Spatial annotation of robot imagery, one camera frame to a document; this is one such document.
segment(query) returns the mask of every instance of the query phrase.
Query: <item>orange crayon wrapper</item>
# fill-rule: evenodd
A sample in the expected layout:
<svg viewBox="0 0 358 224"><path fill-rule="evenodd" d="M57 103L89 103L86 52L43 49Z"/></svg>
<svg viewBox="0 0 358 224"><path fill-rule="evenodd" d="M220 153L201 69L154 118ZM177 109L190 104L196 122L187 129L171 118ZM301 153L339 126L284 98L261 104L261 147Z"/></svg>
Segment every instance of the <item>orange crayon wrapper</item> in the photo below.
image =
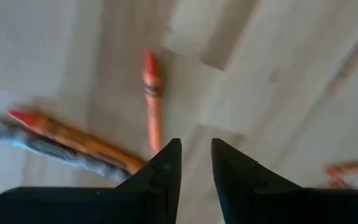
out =
<svg viewBox="0 0 358 224"><path fill-rule="evenodd" d="M131 174L135 174L146 164L142 159L124 152L117 146L65 126L43 114L22 113L14 110L9 111L9 114L37 134L113 164Z"/></svg>
<svg viewBox="0 0 358 224"><path fill-rule="evenodd" d="M149 142L153 156L162 149L162 112L161 95L162 80L158 70L157 60L152 52L146 53L145 71L145 97L147 102L147 119L149 126Z"/></svg>

